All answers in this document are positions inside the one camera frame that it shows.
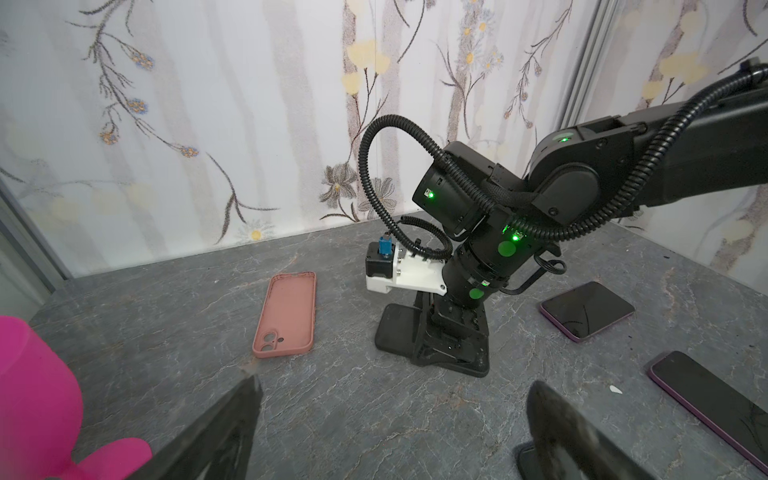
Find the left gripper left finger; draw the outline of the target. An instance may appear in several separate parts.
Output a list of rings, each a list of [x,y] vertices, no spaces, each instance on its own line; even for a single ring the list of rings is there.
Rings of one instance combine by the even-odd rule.
[[[252,375],[198,417],[132,479],[244,479],[263,390]]]

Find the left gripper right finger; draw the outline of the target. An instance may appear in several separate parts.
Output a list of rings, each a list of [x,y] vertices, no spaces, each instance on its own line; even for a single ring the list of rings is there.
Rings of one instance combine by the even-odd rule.
[[[563,396],[542,380],[531,385],[526,415],[543,479],[650,479]]]

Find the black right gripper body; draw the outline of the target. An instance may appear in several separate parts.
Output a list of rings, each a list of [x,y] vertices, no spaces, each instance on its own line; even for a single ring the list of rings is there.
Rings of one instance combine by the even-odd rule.
[[[490,370],[485,307],[465,308],[433,293],[418,292],[410,361],[483,378]]]

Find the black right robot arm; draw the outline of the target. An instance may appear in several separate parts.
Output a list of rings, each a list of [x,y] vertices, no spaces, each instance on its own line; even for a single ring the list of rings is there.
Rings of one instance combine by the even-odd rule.
[[[375,191],[369,151],[387,128],[432,158],[414,192],[424,218],[395,218]],[[561,275],[561,244],[614,219],[766,183],[767,66],[749,59],[687,101],[555,131],[521,177],[462,142],[438,145],[397,114],[365,129],[357,170],[386,227],[366,254],[368,288],[387,292],[417,275],[414,303],[386,306],[375,346],[417,366],[481,378],[490,369],[485,303],[496,293],[519,295],[509,282],[527,262],[537,276]]]

